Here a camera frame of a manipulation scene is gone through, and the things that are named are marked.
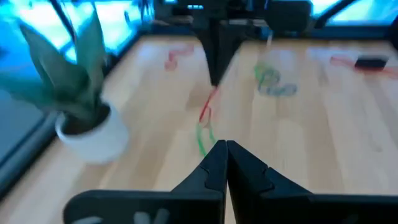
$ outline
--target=wooden table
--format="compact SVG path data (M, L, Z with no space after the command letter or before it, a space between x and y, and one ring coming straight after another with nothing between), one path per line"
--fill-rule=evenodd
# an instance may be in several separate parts
M168 51L187 43L195 45L193 55L166 72ZM268 49L246 42L210 104L216 138L234 139L312 192L398 194L398 81L329 61L366 53L394 56L384 42L276 40ZM298 86L294 96L258 92L253 68L262 60L280 71L282 82ZM141 40L104 89L131 129L128 152L94 166L54 141L3 201L0 222L61 223L68 199L88 189L171 190L203 158L195 125L211 89L196 39ZM211 148L209 140L205 145ZM234 223L229 202L226 223Z

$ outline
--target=wooden tabletop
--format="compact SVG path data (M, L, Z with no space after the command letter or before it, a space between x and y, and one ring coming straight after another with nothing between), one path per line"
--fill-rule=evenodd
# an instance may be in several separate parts
M170 49L193 44L166 72ZM212 99L217 139L233 139L312 192L398 194L398 81L334 65L330 57L388 55L384 42L246 42ZM258 62L297 86L293 96L259 92ZM88 189L171 190L200 163L195 126L212 87L196 39L142 39L108 77L104 97L131 130L130 149L105 166L85 164L59 140L0 206L4 224L62 223L62 209ZM210 140L204 130L206 150ZM234 223L227 202L226 223Z

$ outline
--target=white pot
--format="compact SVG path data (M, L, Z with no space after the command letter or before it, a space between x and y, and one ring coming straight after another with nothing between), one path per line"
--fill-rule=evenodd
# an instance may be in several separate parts
M129 131L118 111L111 104L109 107L108 117L100 125L83 134L64 134L63 114L60 114L55 122L58 137L86 162L105 164L117 159L128 147Z

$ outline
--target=potted plant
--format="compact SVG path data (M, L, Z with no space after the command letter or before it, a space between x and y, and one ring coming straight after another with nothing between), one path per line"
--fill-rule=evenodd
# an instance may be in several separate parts
M129 133L116 109L101 99L106 52L96 11L75 36L77 64L32 27L19 27L40 78L0 73L0 88L42 110L60 111L57 134L85 161L102 164L121 155Z

